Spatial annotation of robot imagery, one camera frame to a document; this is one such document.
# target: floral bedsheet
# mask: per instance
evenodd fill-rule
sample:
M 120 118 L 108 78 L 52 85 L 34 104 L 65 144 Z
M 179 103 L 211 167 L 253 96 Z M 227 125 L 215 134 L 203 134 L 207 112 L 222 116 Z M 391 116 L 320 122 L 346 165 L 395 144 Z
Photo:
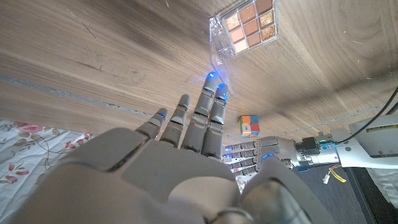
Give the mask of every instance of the floral bedsheet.
M 0 223 L 7 223 L 54 162 L 93 136 L 0 120 Z

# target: eyeshadow pan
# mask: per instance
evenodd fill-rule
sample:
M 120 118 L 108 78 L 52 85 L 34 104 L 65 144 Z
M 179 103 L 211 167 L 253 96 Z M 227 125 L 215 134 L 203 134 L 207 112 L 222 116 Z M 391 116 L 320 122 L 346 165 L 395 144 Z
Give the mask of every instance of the eyeshadow pan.
M 250 6 L 240 10 L 239 15 L 241 16 L 242 23 L 245 23 L 253 19 L 256 16 L 256 10 L 254 9 L 254 4 L 250 4 Z
M 250 35 L 250 34 L 255 33 L 256 31 L 259 30 L 259 25 L 257 23 L 257 19 L 255 19 L 255 20 L 253 20 L 251 22 L 248 22 L 247 24 L 244 25 L 243 28 L 244 28 L 244 33 L 246 35 Z
M 225 19 L 225 25 L 228 31 L 231 31 L 240 26 L 241 22 L 239 21 L 238 13 L 235 13 L 232 16 L 229 16 L 227 19 Z
M 274 11 L 267 12 L 260 17 L 260 26 L 264 28 L 274 22 Z
M 262 14 L 272 8 L 272 0 L 257 0 L 257 13 Z
M 242 50 L 246 50 L 248 48 L 248 45 L 246 44 L 245 40 L 242 40 L 236 44 L 234 44 L 235 52 L 239 53 Z
M 260 33 L 251 35 L 250 37 L 247 38 L 247 40 L 249 47 L 259 44 L 261 42 Z
M 275 25 L 267 27 L 261 31 L 261 39 L 267 40 L 275 36 Z
M 231 37 L 232 43 L 236 43 L 239 40 L 243 39 L 244 38 L 244 34 L 243 34 L 242 27 L 230 32 L 229 36 Z

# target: gray robotic arm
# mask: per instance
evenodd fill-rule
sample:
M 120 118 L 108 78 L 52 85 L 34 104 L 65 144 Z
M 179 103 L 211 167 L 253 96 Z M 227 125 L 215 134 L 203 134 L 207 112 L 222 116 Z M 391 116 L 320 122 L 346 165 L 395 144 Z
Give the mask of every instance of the gray robotic arm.
M 216 73 L 207 76 L 181 149 L 177 146 L 187 95 L 159 141 L 155 138 L 165 122 L 164 108 L 135 131 L 110 130 L 63 158 L 12 222 L 333 223 L 305 184 L 275 156 L 291 157 L 292 152 L 275 147 L 276 142 L 294 148 L 287 139 L 257 143 L 273 154 L 240 194 L 235 176 L 220 162 L 228 88 L 218 85 L 218 79 Z
M 349 126 L 355 133 L 370 119 Z M 277 156 L 288 168 L 308 170 L 311 166 L 340 163 L 342 167 L 367 167 L 398 169 L 398 115 L 379 117 L 365 131 L 349 141 L 343 141 L 350 133 L 343 129 L 331 134 L 304 138 L 295 142 L 275 136 L 226 146 L 223 162 L 228 164 L 236 177 L 259 172 L 260 164 L 269 156 Z

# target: fingertip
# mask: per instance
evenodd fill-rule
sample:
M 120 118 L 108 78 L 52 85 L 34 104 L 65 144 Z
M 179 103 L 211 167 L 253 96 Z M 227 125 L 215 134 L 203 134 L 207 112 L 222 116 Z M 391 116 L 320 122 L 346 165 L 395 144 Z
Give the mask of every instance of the fingertip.
M 206 77 L 203 88 L 215 92 L 217 85 L 218 85 L 218 74 L 215 72 L 210 72 Z
M 159 109 L 156 113 L 159 114 L 159 115 L 162 115 L 163 118 L 166 118 L 166 116 L 167 116 L 167 109 L 166 109 L 166 108 L 161 108 L 161 109 Z
M 228 100 L 228 86 L 225 83 L 218 85 L 215 97 L 224 101 Z
M 178 102 L 178 105 L 183 106 L 185 108 L 189 108 L 189 103 L 190 103 L 189 95 L 184 94 L 181 96 L 180 101 Z

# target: robotic finger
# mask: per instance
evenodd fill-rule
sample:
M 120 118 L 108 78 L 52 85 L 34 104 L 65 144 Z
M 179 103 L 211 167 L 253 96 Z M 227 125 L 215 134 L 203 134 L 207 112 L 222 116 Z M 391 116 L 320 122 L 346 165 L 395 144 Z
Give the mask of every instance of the robotic finger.
M 150 139 L 155 139 L 162 128 L 163 122 L 167 116 L 167 110 L 161 108 L 156 114 L 151 117 L 147 122 L 136 129 L 138 133 L 147 136 Z
M 197 153 L 201 152 L 211 105 L 213 104 L 218 85 L 218 78 L 218 74 L 215 72 L 210 72 L 207 75 L 187 133 L 182 141 L 182 149 L 188 149 Z
M 187 117 L 187 111 L 189 107 L 190 98 L 184 94 L 174 111 L 170 122 L 167 124 L 165 131 L 159 141 L 167 142 L 174 148 L 177 148 L 180 142 L 181 132 L 184 126 L 185 118 Z
M 232 168 L 236 169 L 236 168 L 240 168 L 240 167 L 249 167 L 249 166 L 253 166 L 253 165 L 256 165 L 256 164 L 257 164 L 256 163 L 256 158 L 253 158 L 253 159 L 246 159 L 246 160 L 241 161 L 241 162 L 236 162 L 236 163 L 231 164 L 231 165 L 232 165 Z
M 225 164 L 234 164 L 236 162 L 245 161 L 246 159 L 252 159 L 254 156 L 254 150 L 232 152 L 231 154 L 223 156 L 223 162 Z
M 249 168 L 241 169 L 241 170 L 239 170 L 237 172 L 234 172 L 234 176 L 235 177 L 241 177 L 241 176 L 244 176 L 244 175 L 252 175 L 252 174 L 257 173 L 258 171 L 259 171 L 258 166 L 251 166 Z
M 206 157 L 212 157 L 221 160 L 222 140 L 225 117 L 225 106 L 228 100 L 228 87 L 222 83 L 218 86 L 215 102 L 211 107 L 210 124 L 203 139 L 201 154 Z

